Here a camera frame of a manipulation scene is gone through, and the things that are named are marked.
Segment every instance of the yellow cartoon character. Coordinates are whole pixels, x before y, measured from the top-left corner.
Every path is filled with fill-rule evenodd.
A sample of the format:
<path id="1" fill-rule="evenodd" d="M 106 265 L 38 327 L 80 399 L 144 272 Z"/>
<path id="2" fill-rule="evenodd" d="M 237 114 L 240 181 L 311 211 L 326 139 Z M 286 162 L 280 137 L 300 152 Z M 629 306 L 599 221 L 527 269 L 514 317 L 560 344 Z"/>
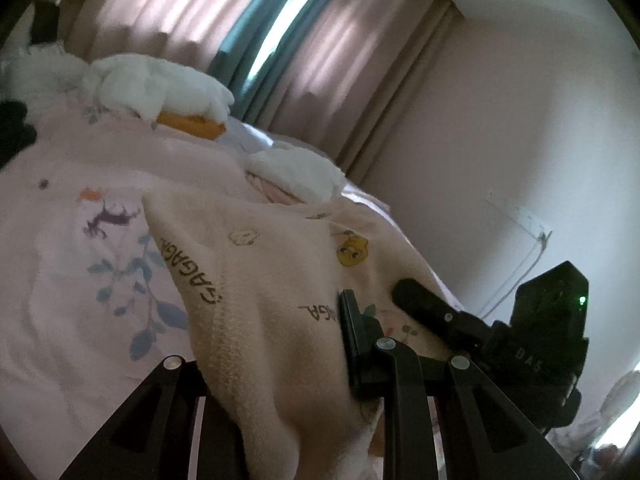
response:
<path id="1" fill-rule="evenodd" d="M 345 231 L 342 234 L 347 235 L 348 238 L 336 251 L 338 261 L 345 267 L 353 267 L 366 260 L 369 256 L 367 249 L 369 241 L 353 231 Z"/>

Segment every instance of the electrical cable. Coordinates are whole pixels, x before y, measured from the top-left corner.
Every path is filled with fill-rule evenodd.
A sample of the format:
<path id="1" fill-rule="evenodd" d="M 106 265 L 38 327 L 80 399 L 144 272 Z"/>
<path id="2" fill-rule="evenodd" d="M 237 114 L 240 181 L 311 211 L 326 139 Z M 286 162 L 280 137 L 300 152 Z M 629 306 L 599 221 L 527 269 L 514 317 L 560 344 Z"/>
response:
<path id="1" fill-rule="evenodd" d="M 530 248 L 529 252 L 526 254 L 526 256 L 522 259 L 522 261 L 515 267 L 515 269 L 513 269 L 513 272 L 500 284 L 500 286 L 498 288 L 495 289 L 495 292 L 489 297 L 488 300 L 486 300 L 484 302 L 484 305 L 482 307 L 480 307 L 479 315 L 481 315 L 484 310 L 491 304 L 491 302 L 496 298 L 496 296 L 498 296 L 498 294 L 500 294 L 500 291 L 503 290 L 503 288 L 505 287 L 505 285 L 507 285 L 507 283 L 509 283 L 513 277 L 516 275 L 516 273 L 520 270 L 520 267 L 522 267 L 524 265 L 524 263 L 529 259 L 529 257 L 533 254 L 533 251 L 536 250 L 536 247 L 538 246 L 538 244 L 540 243 L 540 238 L 538 238 L 536 240 L 536 243 L 534 243 L 532 245 L 532 247 Z"/>
<path id="2" fill-rule="evenodd" d="M 545 237 L 545 235 L 541 234 L 538 241 L 540 242 L 540 253 L 536 257 L 535 261 L 529 266 L 529 269 L 527 269 L 525 273 L 519 277 L 518 281 L 513 284 L 513 286 L 507 291 L 507 293 L 500 298 L 498 303 L 492 306 L 486 314 L 480 317 L 480 319 L 485 320 L 496 308 L 498 308 L 498 306 L 510 296 L 510 294 L 517 288 L 517 286 L 520 285 L 520 282 L 524 280 L 529 275 L 529 273 L 533 270 L 533 268 L 538 264 L 538 262 L 540 261 L 540 258 L 542 258 L 542 255 L 546 251 L 546 244 L 548 242 L 548 237 Z"/>

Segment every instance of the power outlet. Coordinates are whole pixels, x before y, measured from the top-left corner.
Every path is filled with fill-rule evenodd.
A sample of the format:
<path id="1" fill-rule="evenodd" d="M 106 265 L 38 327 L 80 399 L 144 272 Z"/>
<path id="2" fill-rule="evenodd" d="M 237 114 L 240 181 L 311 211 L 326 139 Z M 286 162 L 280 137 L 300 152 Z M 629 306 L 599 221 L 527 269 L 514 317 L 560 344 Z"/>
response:
<path id="1" fill-rule="evenodd" d="M 527 208 L 516 204 L 513 200 L 500 196 L 493 189 L 489 190 L 485 200 L 503 215 L 508 216 L 511 220 L 516 222 L 516 224 L 522 227 L 534 238 L 538 238 L 542 233 L 544 233 L 546 238 L 551 236 L 553 230 L 539 216 L 535 215 Z"/>

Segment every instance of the silver screw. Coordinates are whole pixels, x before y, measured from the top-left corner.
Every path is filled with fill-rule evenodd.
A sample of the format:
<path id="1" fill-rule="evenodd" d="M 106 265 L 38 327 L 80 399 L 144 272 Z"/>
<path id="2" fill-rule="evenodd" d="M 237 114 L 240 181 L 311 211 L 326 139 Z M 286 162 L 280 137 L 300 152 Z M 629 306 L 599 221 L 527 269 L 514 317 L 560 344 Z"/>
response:
<path id="1" fill-rule="evenodd" d="M 167 370 L 175 370 L 176 368 L 180 368 L 182 366 L 182 359 L 180 359 L 177 355 L 172 355 L 162 362 L 164 367 Z"/>
<path id="2" fill-rule="evenodd" d="M 393 350 L 396 347 L 396 342 L 390 337 L 381 337 L 376 341 L 376 346 L 381 350 Z"/>
<path id="3" fill-rule="evenodd" d="M 469 359 L 462 355 L 453 356 L 451 359 L 451 366 L 458 370 L 466 370 L 469 368 Z"/>

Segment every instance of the white wall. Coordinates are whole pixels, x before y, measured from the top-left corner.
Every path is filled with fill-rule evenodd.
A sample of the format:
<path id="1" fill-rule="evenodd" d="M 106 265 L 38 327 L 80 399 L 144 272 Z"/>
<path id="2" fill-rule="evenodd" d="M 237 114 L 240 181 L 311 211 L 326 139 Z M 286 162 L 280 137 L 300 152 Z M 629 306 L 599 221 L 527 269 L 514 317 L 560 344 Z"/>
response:
<path id="1" fill-rule="evenodd" d="M 484 201 L 488 190 L 554 228 L 531 277 L 571 260 L 590 280 L 578 417 L 640 358 L 637 72 L 630 56 L 461 23 L 363 186 L 473 312 L 535 243 Z"/>

